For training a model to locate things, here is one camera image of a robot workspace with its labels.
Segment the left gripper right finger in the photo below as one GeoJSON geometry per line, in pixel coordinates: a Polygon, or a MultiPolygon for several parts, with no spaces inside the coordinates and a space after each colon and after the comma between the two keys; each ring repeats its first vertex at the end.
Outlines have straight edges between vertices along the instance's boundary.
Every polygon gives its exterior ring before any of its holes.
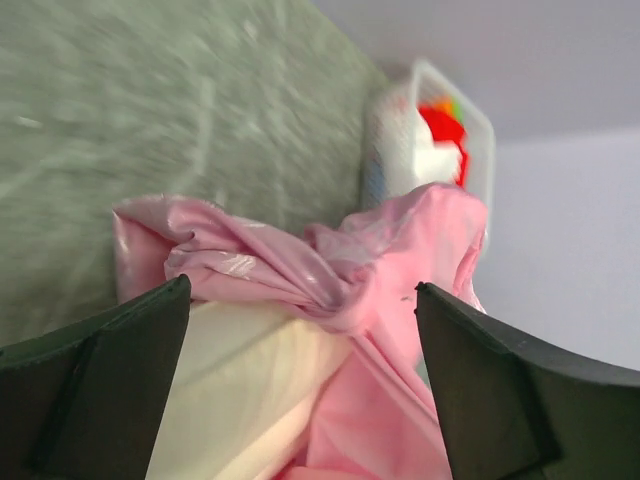
{"type": "Polygon", "coordinates": [[[416,318],[456,479],[636,479],[639,373],[494,319],[432,283],[416,318]]]}

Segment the cream pillow with bear print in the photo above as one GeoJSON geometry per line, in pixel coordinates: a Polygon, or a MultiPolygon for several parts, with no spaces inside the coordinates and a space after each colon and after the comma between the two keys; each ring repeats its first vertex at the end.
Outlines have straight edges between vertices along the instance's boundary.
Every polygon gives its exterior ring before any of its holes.
{"type": "Polygon", "coordinates": [[[191,309],[149,479],[271,479],[307,440],[347,339],[273,304],[191,309]]]}

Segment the pink pillowcase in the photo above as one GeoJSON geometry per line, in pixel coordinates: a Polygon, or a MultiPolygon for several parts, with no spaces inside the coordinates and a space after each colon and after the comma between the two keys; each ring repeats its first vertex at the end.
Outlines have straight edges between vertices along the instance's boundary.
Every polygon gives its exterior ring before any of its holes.
{"type": "Polygon", "coordinates": [[[295,237],[199,199],[140,197],[113,210],[118,296],[186,276],[196,302],[273,302],[347,338],[350,354],[282,478],[448,479],[434,397],[416,373],[415,289],[431,282],[478,305],[487,215],[435,183],[295,237]]]}

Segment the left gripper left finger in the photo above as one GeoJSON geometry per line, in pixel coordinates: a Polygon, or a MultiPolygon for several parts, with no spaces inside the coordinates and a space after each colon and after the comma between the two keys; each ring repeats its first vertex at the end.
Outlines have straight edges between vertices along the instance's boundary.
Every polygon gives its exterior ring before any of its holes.
{"type": "Polygon", "coordinates": [[[181,275],[1,350],[4,479],[145,477],[182,349],[181,275]]]}

